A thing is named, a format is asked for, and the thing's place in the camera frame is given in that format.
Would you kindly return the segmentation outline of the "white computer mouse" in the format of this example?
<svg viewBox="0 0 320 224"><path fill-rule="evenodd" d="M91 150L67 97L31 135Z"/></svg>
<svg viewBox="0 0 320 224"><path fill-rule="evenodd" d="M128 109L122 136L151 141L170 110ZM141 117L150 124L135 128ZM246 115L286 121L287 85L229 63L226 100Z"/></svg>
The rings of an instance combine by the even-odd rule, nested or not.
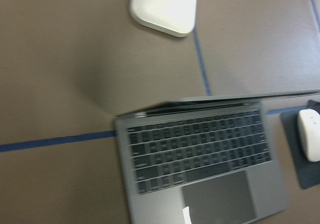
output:
<svg viewBox="0 0 320 224"><path fill-rule="evenodd" d="M313 109L298 112L297 125L304 155L310 162L320 160L320 114Z"/></svg>

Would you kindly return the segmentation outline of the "black mouse pad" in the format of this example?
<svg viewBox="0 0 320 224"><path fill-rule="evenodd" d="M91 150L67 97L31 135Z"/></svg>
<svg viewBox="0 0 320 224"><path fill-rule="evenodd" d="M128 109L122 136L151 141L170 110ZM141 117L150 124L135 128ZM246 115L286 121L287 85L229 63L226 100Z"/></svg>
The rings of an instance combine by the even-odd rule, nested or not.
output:
<svg viewBox="0 0 320 224"><path fill-rule="evenodd" d="M320 163L311 162L304 155L298 131L298 113L307 108L319 112L320 103L309 100L306 106L290 108L289 111L280 115L297 178L302 189L308 189L320 184Z"/></svg>

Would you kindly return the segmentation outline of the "grey laptop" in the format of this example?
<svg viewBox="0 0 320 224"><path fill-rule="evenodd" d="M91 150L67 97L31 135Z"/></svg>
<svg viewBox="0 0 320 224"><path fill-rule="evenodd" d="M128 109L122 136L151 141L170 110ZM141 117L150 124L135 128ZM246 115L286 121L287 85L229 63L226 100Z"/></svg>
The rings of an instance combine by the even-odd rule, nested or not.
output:
<svg viewBox="0 0 320 224"><path fill-rule="evenodd" d="M133 224L250 224L289 207L263 100L206 96L121 114L114 128Z"/></svg>

